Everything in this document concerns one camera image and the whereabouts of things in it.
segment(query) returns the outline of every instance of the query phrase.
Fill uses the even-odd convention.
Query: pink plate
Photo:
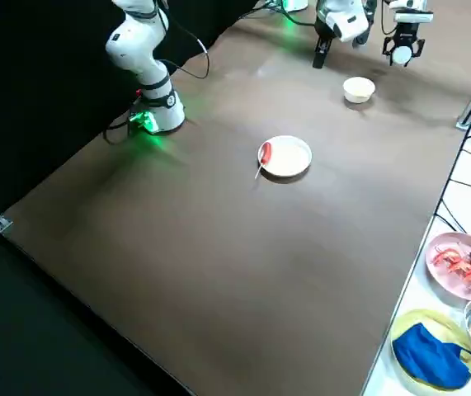
[[[433,238],[426,248],[427,269],[435,280],[452,295],[471,300],[471,289],[459,275],[453,272],[449,273],[447,265],[444,263],[438,266],[433,264],[438,252],[448,248],[455,249],[461,257],[467,257],[471,253],[471,236],[465,233],[443,233]]]

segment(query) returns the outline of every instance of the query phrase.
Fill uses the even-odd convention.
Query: white table
[[[471,152],[471,139],[466,141],[464,149]],[[471,184],[470,154],[464,152],[460,154],[451,178]],[[471,188],[451,181],[442,198],[459,223],[471,234]],[[456,227],[453,218],[443,205],[440,205],[437,213]],[[417,258],[410,270],[408,282],[404,286],[401,299],[396,306],[394,318],[412,309],[434,309],[451,317],[455,322],[462,323],[462,312],[465,302],[447,294],[441,289],[427,273],[426,263],[424,262],[424,247],[429,241],[440,233],[451,231],[452,230],[438,217],[431,219],[418,251]],[[395,364],[397,364],[397,362],[391,352],[388,334],[384,339],[379,355],[367,379],[363,395],[400,396],[413,394],[404,388],[403,382],[399,379],[397,371],[395,370]],[[456,394],[471,395],[471,383]]]

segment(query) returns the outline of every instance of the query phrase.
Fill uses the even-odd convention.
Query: plate rim
[[[304,140],[302,140],[301,138],[298,138],[297,136],[293,136],[291,134],[278,134],[276,136],[272,136],[271,138],[265,140],[264,142],[262,142],[262,144],[259,146],[259,148],[257,149],[257,162],[259,163],[259,155],[261,154],[261,151],[262,151],[262,146],[264,146],[266,143],[271,143],[271,140],[273,139],[293,139],[295,141],[298,141],[301,143],[301,146],[303,146],[303,148],[305,149],[305,151],[307,152],[307,154],[309,155],[309,163],[308,165],[303,169],[301,170],[300,172],[295,172],[295,173],[289,173],[288,175],[285,175],[285,174],[278,174],[278,173],[274,173],[274,172],[270,172],[268,169],[267,169],[267,165],[263,165],[262,166],[262,169],[264,169],[265,171],[267,171],[268,173],[270,173],[271,175],[275,176],[275,177],[284,177],[284,178],[287,178],[287,177],[294,177],[294,176],[297,176],[297,175],[300,175],[301,173],[303,173],[304,171],[306,171],[310,165],[312,164],[312,149],[310,148],[309,144],[307,142],[305,142]]]

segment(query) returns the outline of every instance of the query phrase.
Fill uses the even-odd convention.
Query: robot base
[[[309,6],[309,0],[276,0],[283,2],[283,7],[287,12],[302,11]]]
[[[174,104],[168,106],[151,106],[149,99],[140,97],[130,109],[129,119],[139,121],[150,134],[161,134],[177,130],[185,120],[184,106],[178,93],[174,92]]]

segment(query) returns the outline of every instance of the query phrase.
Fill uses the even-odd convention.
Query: white plate
[[[282,135],[274,136],[266,142],[271,144],[270,161],[262,168],[278,177],[292,177],[304,172],[312,162],[312,151],[300,138]],[[261,158],[262,146],[257,151],[257,161]]]

